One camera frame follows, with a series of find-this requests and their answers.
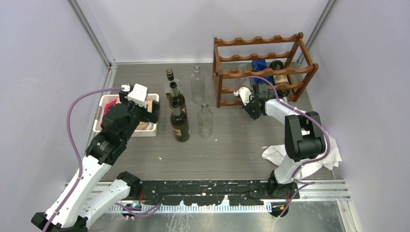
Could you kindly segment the dark green wine bottle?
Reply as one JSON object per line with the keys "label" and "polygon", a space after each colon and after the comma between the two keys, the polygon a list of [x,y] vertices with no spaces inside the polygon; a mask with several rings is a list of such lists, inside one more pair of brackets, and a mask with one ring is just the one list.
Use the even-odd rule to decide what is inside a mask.
{"label": "dark green wine bottle", "polygon": [[[281,60],[274,60],[270,63],[269,67],[272,70],[279,71],[284,69],[284,64]],[[288,85],[288,78],[286,75],[275,75],[273,76],[274,85],[277,84],[286,84]],[[278,96],[283,99],[285,102],[288,102],[288,95],[290,93],[289,89],[277,89]]]}

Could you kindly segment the blue square glass bottle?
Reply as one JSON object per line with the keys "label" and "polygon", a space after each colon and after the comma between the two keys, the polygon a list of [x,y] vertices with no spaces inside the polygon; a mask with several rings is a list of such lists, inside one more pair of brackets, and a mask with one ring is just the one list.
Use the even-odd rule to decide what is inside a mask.
{"label": "blue square glass bottle", "polygon": [[[265,59],[253,60],[251,62],[251,66],[252,66],[252,71],[253,72],[261,72],[261,71],[265,70],[266,68],[268,68]],[[272,76],[262,76],[262,75],[259,75],[259,76],[261,78],[266,79],[268,82],[273,83]],[[265,81],[263,81],[261,79],[254,79],[254,83],[262,84],[262,83],[265,83]]]}

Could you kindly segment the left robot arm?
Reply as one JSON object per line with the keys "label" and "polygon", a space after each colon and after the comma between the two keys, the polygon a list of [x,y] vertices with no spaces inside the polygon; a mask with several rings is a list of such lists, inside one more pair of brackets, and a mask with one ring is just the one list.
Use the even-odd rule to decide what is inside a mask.
{"label": "left robot arm", "polygon": [[76,172],[56,202],[46,211],[35,213],[31,223],[44,232],[87,232],[96,220],[120,200],[139,197],[140,179],[121,172],[104,191],[88,201],[94,187],[126,149],[141,122],[156,123],[160,104],[142,107],[132,101],[110,106],[102,118],[102,130],[91,140]]}

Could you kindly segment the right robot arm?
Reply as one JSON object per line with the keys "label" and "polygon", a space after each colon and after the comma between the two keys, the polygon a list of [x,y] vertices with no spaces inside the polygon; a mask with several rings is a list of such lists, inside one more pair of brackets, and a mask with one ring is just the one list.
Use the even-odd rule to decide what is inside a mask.
{"label": "right robot arm", "polygon": [[276,199],[296,188],[294,182],[302,166],[326,150],[325,138],[316,112],[297,111],[275,94],[266,85],[254,86],[250,91],[241,87],[235,95],[243,103],[242,108],[256,120],[260,116],[271,116],[285,126],[285,157],[270,174],[267,192]]}

